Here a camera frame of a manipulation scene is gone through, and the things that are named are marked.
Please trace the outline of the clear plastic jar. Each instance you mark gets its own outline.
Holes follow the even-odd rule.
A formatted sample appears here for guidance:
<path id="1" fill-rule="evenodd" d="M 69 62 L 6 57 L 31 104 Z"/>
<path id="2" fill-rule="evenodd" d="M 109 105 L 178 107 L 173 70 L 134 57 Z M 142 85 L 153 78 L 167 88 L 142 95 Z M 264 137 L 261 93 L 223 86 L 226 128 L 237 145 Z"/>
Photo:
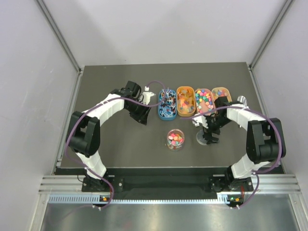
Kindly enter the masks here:
<path id="1" fill-rule="evenodd" d="M 171 151 L 179 151 L 185 141 L 184 133 L 180 129 L 172 129 L 167 134 L 166 146 Z"/>

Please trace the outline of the clear jar lid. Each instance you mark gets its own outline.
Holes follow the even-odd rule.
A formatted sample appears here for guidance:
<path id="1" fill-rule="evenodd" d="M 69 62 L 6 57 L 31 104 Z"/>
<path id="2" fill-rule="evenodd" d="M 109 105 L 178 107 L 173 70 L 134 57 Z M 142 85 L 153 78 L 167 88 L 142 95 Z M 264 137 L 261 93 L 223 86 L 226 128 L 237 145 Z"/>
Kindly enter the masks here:
<path id="1" fill-rule="evenodd" d="M 204 138 L 204 131 L 199 130 L 196 134 L 196 140 L 201 145 L 207 145 L 207 140 Z"/>

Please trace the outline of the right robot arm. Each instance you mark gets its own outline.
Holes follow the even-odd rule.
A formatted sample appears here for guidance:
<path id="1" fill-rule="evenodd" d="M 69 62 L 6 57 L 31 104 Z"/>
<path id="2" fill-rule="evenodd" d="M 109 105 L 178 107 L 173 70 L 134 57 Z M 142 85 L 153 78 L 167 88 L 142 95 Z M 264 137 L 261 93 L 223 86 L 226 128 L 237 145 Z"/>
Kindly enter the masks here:
<path id="1" fill-rule="evenodd" d="M 278 164 L 285 157 L 282 124 L 277 118 L 267 120 L 261 114 L 251 112 L 244 103 L 230 102 L 227 97 L 217 98 L 215 106 L 215 112 L 200 116 L 206 144 L 218 143 L 219 139 L 213 134 L 219 135 L 220 129 L 232 121 L 246 130 L 246 153 L 225 173 L 225 186 L 234 191 L 242 185 L 242 179 L 270 162 Z"/>

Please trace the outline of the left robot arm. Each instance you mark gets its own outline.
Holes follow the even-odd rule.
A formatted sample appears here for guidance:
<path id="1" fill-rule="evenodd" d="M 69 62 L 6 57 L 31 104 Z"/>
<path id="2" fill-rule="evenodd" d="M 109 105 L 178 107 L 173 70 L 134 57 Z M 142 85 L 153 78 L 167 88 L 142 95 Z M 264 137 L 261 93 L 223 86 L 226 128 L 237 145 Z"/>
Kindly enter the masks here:
<path id="1" fill-rule="evenodd" d="M 93 108 L 84 112 L 75 111 L 71 115 L 64 153 L 71 149 L 80 158 L 87 175 L 93 178 L 92 185 L 99 191 L 109 186 L 107 172 L 99 155 L 101 126 L 114 114 L 123 109 L 129 112 L 138 123 L 147 124 L 151 98 L 155 93 L 135 82 L 128 81 L 121 89 L 111 91 L 108 96 Z"/>

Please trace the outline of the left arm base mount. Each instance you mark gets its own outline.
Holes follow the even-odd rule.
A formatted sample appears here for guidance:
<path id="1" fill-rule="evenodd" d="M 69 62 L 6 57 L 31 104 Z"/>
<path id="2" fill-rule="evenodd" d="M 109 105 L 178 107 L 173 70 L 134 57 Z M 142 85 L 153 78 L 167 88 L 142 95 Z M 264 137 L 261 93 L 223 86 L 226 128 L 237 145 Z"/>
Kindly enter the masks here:
<path id="1" fill-rule="evenodd" d="M 111 187 L 103 180 L 94 179 L 88 175 L 77 175 L 77 180 L 82 183 L 81 191 L 84 193 L 113 192 Z"/>

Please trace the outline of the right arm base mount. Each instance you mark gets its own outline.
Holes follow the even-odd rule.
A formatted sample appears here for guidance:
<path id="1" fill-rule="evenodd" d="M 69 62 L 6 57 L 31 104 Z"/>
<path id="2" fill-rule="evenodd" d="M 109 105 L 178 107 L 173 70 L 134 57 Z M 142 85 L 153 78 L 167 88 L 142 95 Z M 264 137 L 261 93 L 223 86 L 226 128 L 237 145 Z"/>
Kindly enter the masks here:
<path id="1" fill-rule="evenodd" d="M 231 167 L 224 171 L 223 176 L 209 177 L 209 186 L 212 191 L 220 192 L 252 192 L 254 190 L 251 177 L 238 179 L 233 176 Z"/>

